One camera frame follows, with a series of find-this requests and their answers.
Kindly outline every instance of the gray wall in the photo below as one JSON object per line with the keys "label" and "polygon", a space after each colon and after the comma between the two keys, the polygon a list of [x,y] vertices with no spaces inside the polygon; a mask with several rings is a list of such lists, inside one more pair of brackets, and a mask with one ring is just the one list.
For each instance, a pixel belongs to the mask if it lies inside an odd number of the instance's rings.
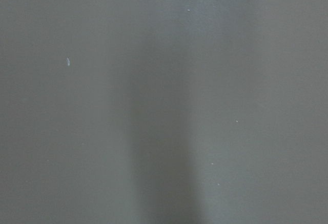
{"label": "gray wall", "polygon": [[327,11],[0,0],[0,222],[326,223]]}

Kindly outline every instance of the wall surface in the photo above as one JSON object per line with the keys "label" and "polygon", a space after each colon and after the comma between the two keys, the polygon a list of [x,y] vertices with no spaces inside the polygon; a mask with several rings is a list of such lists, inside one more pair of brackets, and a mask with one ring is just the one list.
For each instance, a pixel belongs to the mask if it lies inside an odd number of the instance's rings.
{"label": "wall surface", "polygon": [[326,223],[327,11],[0,0],[0,223]]}

